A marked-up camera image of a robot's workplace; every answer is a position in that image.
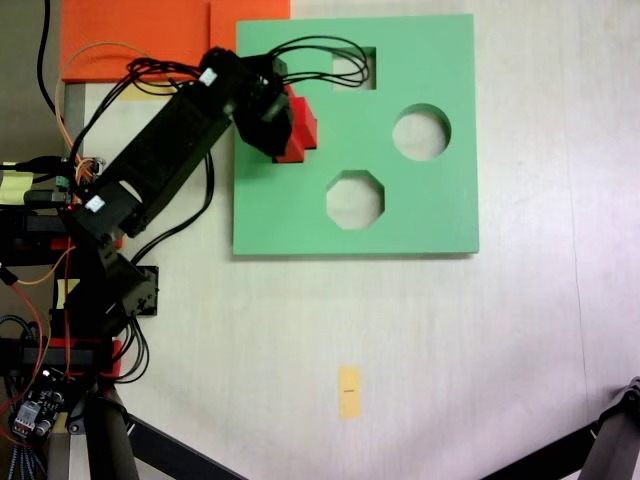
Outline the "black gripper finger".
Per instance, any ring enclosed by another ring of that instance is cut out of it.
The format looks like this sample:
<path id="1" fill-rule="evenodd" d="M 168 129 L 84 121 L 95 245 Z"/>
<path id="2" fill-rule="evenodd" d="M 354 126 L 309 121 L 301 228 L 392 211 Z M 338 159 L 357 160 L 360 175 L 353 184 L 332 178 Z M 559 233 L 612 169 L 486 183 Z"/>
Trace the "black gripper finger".
<path id="1" fill-rule="evenodd" d="M 293 111 L 289 101 L 284 101 L 270 114 L 268 124 L 268 155 L 283 156 L 293 132 Z"/>

